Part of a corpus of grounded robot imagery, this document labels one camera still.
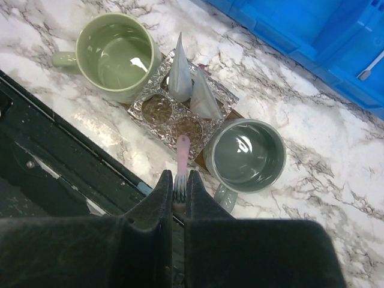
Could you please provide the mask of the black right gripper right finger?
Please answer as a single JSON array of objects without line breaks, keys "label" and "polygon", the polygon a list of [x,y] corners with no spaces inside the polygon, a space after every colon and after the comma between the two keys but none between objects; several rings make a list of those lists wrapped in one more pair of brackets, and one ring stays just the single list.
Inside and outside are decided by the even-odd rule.
[{"label": "black right gripper right finger", "polygon": [[311,220],[235,219],[191,171],[185,216],[187,287],[345,287],[325,229]]}]

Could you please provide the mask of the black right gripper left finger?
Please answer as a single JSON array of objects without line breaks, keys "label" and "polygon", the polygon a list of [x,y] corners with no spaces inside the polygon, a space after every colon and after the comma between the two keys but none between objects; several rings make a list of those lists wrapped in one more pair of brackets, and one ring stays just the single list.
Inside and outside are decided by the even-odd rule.
[{"label": "black right gripper left finger", "polygon": [[2,287],[171,287],[172,173],[123,215],[1,220]]}]

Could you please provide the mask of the grey ceramic mug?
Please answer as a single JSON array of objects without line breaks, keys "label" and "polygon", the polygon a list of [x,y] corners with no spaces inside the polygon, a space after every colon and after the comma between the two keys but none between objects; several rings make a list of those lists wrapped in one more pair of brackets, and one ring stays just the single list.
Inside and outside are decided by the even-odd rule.
[{"label": "grey ceramic mug", "polygon": [[214,199],[228,213],[239,194],[258,193],[282,174],[286,146],[271,125],[255,119],[230,119],[203,149],[208,172],[219,181]]}]

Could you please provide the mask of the pink toothbrush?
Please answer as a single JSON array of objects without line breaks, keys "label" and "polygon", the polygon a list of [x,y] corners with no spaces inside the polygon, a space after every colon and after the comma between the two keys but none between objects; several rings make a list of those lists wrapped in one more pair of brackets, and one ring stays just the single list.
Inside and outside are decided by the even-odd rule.
[{"label": "pink toothbrush", "polygon": [[173,210],[176,212],[185,212],[186,193],[188,179],[188,158],[190,152],[190,139],[186,135],[181,135],[177,139],[177,173],[173,185]]}]

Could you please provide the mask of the toothpaste tube red cap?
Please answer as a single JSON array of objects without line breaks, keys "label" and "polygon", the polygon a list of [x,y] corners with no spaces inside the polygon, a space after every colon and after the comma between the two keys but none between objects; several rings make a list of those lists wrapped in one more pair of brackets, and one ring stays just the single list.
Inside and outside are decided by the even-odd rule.
[{"label": "toothpaste tube red cap", "polygon": [[217,101],[204,78],[203,71],[200,69],[197,70],[194,80],[190,110],[203,119],[223,118]]}]

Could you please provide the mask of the toothpaste tube green cap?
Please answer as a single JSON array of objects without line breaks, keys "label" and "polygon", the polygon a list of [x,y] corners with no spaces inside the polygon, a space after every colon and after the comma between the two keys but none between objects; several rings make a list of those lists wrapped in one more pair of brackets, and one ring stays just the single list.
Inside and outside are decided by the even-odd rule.
[{"label": "toothpaste tube green cap", "polygon": [[187,101],[193,90],[191,74],[182,45],[182,33],[179,33],[175,56],[169,73],[169,94],[178,102]]}]

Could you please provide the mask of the light green ceramic mug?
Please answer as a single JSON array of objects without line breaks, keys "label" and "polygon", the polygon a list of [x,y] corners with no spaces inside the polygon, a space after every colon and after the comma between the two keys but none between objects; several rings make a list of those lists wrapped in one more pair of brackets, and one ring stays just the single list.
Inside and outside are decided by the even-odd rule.
[{"label": "light green ceramic mug", "polygon": [[56,52],[52,65],[83,75],[109,98],[131,104],[162,62],[148,30],[135,18],[105,13],[81,30],[74,52]]}]

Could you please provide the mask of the white toothbrush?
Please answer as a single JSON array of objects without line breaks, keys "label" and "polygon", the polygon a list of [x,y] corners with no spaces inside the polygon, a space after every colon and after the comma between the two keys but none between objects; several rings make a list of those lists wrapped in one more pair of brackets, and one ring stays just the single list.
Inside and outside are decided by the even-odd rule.
[{"label": "white toothbrush", "polygon": [[360,74],[358,75],[358,79],[361,81],[365,81],[370,75],[372,69],[381,61],[383,58],[384,51],[382,51]]}]

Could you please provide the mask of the blue plastic divided bin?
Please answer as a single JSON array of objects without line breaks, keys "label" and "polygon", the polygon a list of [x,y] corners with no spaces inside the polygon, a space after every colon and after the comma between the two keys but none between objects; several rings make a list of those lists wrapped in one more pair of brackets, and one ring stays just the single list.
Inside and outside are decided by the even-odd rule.
[{"label": "blue plastic divided bin", "polygon": [[211,5],[300,63],[331,89],[383,118],[383,1],[211,1]]}]

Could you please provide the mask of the clear plastic square holder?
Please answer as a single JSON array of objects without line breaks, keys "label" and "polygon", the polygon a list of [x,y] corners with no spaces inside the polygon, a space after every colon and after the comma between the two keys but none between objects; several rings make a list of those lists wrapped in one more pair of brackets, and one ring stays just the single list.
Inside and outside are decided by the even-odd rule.
[{"label": "clear plastic square holder", "polygon": [[203,76],[222,114],[222,119],[205,119],[190,110],[190,102],[178,102],[168,92],[169,71],[175,50],[163,56],[157,71],[144,86],[127,112],[132,120],[160,140],[173,152],[177,138],[185,134],[190,138],[190,161],[202,162],[202,151],[227,118],[240,118],[234,111],[239,98],[214,80],[206,72]]}]

